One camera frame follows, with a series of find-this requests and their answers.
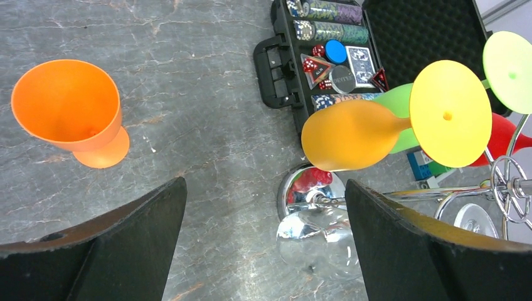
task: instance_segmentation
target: poker set case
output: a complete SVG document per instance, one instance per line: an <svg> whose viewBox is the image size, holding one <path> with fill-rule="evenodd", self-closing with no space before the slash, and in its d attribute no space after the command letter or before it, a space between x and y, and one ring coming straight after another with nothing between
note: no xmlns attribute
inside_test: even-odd
<svg viewBox="0 0 532 301"><path fill-rule="evenodd" d="M355 1L330 1L358 5ZM291 107L296 131L314 113L311 95L334 90L310 89L302 69L301 54L311 55L320 42L296 39L294 20L285 0L274 0L270 18L275 36L261 41L253 52L262 101L270 108ZM427 65L438 60L454 60L470 68L481 80L482 50L487 41L474 0L367 0L363 3L362 26L369 31L365 45L370 49L375 69L383 67L390 88L414 81ZM269 53L278 52L280 62ZM379 92L376 88L356 88L351 93ZM508 110L491 92L492 111L508 116Z"/></svg>

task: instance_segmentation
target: poker chip stack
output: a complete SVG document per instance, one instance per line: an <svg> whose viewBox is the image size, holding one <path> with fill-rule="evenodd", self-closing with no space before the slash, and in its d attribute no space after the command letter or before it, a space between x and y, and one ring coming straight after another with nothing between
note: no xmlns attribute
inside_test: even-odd
<svg viewBox="0 0 532 301"><path fill-rule="evenodd" d="M286 0L286 6L288 7L288 11L292 15L292 17L300 16L300 12L297 7L297 4L295 3L295 0Z"/></svg>
<svg viewBox="0 0 532 301"><path fill-rule="evenodd" d="M344 28L342 24L327 23L327 22L313 22L314 25L314 40L315 41L330 41L342 40L344 36Z"/></svg>
<svg viewBox="0 0 532 301"><path fill-rule="evenodd" d="M303 0L302 11L299 16L323 21L360 24L362 21L362 8L360 6L322 0Z"/></svg>
<svg viewBox="0 0 532 301"><path fill-rule="evenodd" d="M340 39L343 43L365 44L370 38L368 30L361 26L342 24L343 36Z"/></svg>
<svg viewBox="0 0 532 301"><path fill-rule="evenodd" d="M315 36L315 29L309 21L294 20L295 37L301 41L310 41Z"/></svg>
<svg viewBox="0 0 532 301"><path fill-rule="evenodd" d="M360 24L362 22L362 8L360 6L338 4L337 15L334 20L342 23Z"/></svg>
<svg viewBox="0 0 532 301"><path fill-rule="evenodd" d="M334 21L334 17L338 15L337 6L336 3L327 1L305 0L301 16L303 18Z"/></svg>
<svg viewBox="0 0 532 301"><path fill-rule="evenodd" d="M382 93L355 93L355 94L322 94L311 95L315 111L323 110L337 103L348 100L374 100Z"/></svg>

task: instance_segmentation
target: green box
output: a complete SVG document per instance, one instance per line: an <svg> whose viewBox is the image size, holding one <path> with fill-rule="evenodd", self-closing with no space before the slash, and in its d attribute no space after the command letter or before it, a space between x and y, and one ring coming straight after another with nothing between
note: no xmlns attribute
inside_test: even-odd
<svg viewBox="0 0 532 301"><path fill-rule="evenodd" d="M428 164L428 169L432 173L433 176L439 176L441 174L444 174L450 171L452 168L443 166L436 161L432 161Z"/></svg>

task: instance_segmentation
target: orange silicone cup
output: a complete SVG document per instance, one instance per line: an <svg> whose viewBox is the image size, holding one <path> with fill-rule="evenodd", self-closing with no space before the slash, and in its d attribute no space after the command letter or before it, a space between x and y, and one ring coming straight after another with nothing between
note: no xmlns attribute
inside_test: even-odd
<svg viewBox="0 0 532 301"><path fill-rule="evenodd" d="M13 88L11 108L24 130L73 152L86 166L113 166L129 150L118 88L85 61L48 61L30 69Z"/></svg>

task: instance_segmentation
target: red dice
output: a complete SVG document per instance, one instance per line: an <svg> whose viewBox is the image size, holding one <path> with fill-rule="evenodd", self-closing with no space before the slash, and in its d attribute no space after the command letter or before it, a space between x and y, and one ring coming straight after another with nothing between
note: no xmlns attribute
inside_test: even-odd
<svg viewBox="0 0 532 301"><path fill-rule="evenodd" d="M303 71L305 72L312 72L317 69L317 64L314 63L310 58L306 58L303 61Z"/></svg>
<svg viewBox="0 0 532 301"><path fill-rule="evenodd" d="M333 83L330 80L323 80L318 86L321 90L327 90L333 87Z"/></svg>
<svg viewBox="0 0 532 301"><path fill-rule="evenodd" d="M325 47L323 47L323 45L316 45L312 49L312 55L313 56L324 56L325 55Z"/></svg>

